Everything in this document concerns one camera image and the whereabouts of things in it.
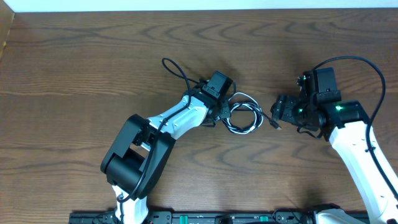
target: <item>white wall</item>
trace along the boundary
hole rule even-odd
[[[14,12],[398,7],[398,0],[4,0]]]

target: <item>wire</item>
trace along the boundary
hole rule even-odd
[[[235,97],[236,95],[244,95],[247,98],[250,99],[250,101],[244,101],[244,102],[237,102],[234,103],[233,105],[231,105],[231,114],[233,111],[252,111],[254,114],[254,121],[249,125],[246,126],[244,128],[240,128],[238,126],[235,126],[234,124],[231,123],[231,118],[225,118],[222,119],[224,125],[226,126],[226,128],[234,133],[234,134],[248,134],[248,133],[252,133],[255,130],[257,130],[261,125],[262,122],[264,120],[264,118],[266,118],[268,120],[268,122],[276,129],[280,129],[278,123],[272,119],[270,119],[268,117],[268,115],[266,115],[259,103],[253,99],[251,96],[247,95],[246,93],[243,92],[235,92],[233,95],[230,96],[230,98],[228,99],[228,101],[230,101],[233,97]]]
[[[155,151],[156,148],[156,144],[157,144],[157,140],[160,136],[160,131],[162,130],[163,126],[167,123],[167,121],[174,117],[176,114],[178,114],[179,112],[185,110],[186,108],[188,108],[188,106],[191,103],[191,96],[192,96],[192,91],[191,91],[191,86],[189,85],[189,78],[187,78],[187,76],[185,75],[184,71],[180,68],[179,65],[177,65],[177,63],[175,63],[173,60],[169,59],[169,58],[163,58],[162,59],[162,65],[173,75],[176,75],[178,77],[181,78],[180,75],[177,75],[176,73],[174,73],[173,71],[171,71],[171,69],[168,68],[168,66],[166,66],[165,61],[169,61],[170,63],[172,63],[181,73],[182,78],[185,80],[185,83],[187,84],[187,88],[188,88],[188,103],[183,106],[182,108],[180,108],[179,110],[177,110],[176,112],[170,114],[168,117],[164,118],[163,121],[161,122],[161,124],[159,125],[159,127],[157,128],[157,131],[155,133],[155,137],[154,137],[154,142],[150,147],[148,156],[147,156],[147,162],[145,163],[144,169],[142,170],[142,174],[140,176],[140,178],[138,179],[137,185],[134,188],[134,190],[132,192],[130,192],[130,194],[126,197],[123,198],[123,196],[121,196],[121,198],[117,197],[116,200],[121,204],[124,202],[127,202],[129,199],[132,199],[133,196],[135,196],[135,194],[137,193],[142,181],[145,179],[146,173],[148,171],[149,168],[149,164],[150,164],[150,160],[152,159],[152,155]]]
[[[336,60],[342,60],[342,59],[355,59],[355,60],[360,60],[363,62],[366,62],[368,65],[370,65],[376,72],[377,74],[379,74],[380,76],[380,80],[381,80],[381,86],[382,86],[382,90],[381,90],[381,96],[380,96],[380,100],[377,103],[376,108],[373,111],[372,116],[369,119],[368,125],[366,126],[366,132],[365,132],[365,138],[366,138],[366,144],[368,145],[368,151],[371,154],[371,157],[373,159],[374,164],[376,165],[377,169],[379,170],[381,176],[383,177],[384,181],[386,182],[386,184],[388,185],[388,187],[390,188],[392,194],[394,195],[394,197],[396,199],[398,199],[398,193],[397,190],[394,188],[394,186],[392,185],[392,183],[390,182],[390,180],[388,179],[386,173],[383,171],[383,168],[381,167],[379,161],[377,160],[376,155],[374,154],[374,150],[375,147],[372,146],[371,144],[371,137],[370,137],[370,132],[371,132],[371,127],[374,121],[374,118],[377,115],[377,112],[379,112],[379,109],[381,107],[381,104],[384,100],[384,96],[386,95],[386,81],[384,79],[384,75],[382,74],[382,72],[380,71],[380,69],[370,60],[363,58],[363,57],[357,57],[357,56],[342,56],[342,57],[335,57],[335,58],[331,58],[328,59],[322,63],[320,63],[319,65],[315,66],[315,68],[313,68],[314,70],[321,67],[322,65],[332,62],[332,61],[336,61]]]
[[[277,210],[274,211],[274,213],[272,214],[272,218],[275,220],[276,223],[280,223],[276,220],[276,213],[278,213],[280,210],[288,210],[294,216],[294,218],[297,220],[297,224],[302,223],[299,220],[299,218],[297,218],[296,214],[294,212],[292,212],[291,209],[289,209],[289,208],[278,208]]]

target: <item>wooden table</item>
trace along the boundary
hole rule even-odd
[[[398,9],[16,14],[0,65],[0,222],[65,223],[70,212],[106,210],[115,195],[100,163],[132,114],[175,105],[184,81],[222,71],[268,111],[296,78],[337,55],[375,62],[387,96],[374,123],[398,171]],[[371,113],[381,84],[365,63],[341,61],[343,99]],[[236,113],[238,124],[251,113]],[[176,143],[149,195],[174,210],[264,211],[333,202],[364,204],[345,165],[324,140],[281,123],[255,133],[195,128]]]

